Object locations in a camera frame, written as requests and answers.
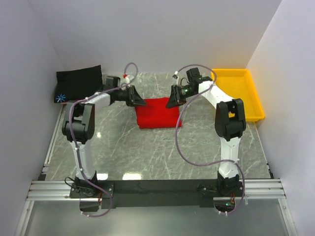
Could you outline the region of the red t shirt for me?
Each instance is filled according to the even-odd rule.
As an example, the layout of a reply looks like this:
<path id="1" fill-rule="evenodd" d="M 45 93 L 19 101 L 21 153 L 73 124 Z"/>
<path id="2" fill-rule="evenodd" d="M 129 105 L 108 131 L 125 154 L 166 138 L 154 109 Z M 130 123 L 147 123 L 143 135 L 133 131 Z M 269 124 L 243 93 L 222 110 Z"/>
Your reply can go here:
<path id="1" fill-rule="evenodd" d="M 179 107 L 166 108 L 169 98 L 145 99 L 146 106 L 135 107 L 140 129 L 175 128 L 180 115 Z"/>

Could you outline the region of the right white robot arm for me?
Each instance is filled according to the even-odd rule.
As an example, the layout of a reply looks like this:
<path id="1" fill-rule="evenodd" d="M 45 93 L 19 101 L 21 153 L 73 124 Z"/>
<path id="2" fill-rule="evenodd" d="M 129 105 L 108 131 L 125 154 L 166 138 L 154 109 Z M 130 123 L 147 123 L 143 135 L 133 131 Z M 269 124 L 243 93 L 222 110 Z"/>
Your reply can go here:
<path id="1" fill-rule="evenodd" d="M 182 85 L 178 71 L 173 75 L 176 84 L 171 87 L 171 94 L 166 108 L 187 107 L 198 97 L 203 96 L 216 109 L 215 131 L 220 138 L 220 160 L 216 180 L 216 192 L 221 196 L 230 195 L 236 190 L 243 190 L 244 184 L 239 181 L 244 176 L 238 165 L 238 151 L 243 132 L 246 130 L 245 108 L 243 100 L 233 98 L 223 92 L 217 85 L 217 74 L 211 77 L 202 76 L 199 64 L 186 66 L 185 86 Z"/>

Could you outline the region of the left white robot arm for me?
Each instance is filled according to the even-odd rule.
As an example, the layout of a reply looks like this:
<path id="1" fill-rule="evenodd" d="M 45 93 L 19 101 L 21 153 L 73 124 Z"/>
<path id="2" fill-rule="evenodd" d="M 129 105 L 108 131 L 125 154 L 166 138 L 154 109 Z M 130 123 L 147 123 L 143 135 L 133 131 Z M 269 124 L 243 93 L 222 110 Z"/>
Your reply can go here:
<path id="1" fill-rule="evenodd" d="M 97 193 L 108 193 L 98 182 L 97 171 L 91 158 L 91 139 L 95 133 L 95 114 L 116 101 L 124 101 L 129 107 L 146 106 L 134 85 L 135 76 L 124 75 L 125 82 L 120 84 L 119 77 L 108 76 L 104 90 L 78 101 L 69 101 L 63 119 L 62 133 L 70 142 L 73 150 L 76 177 L 73 180 L 74 191 L 86 197 Z"/>

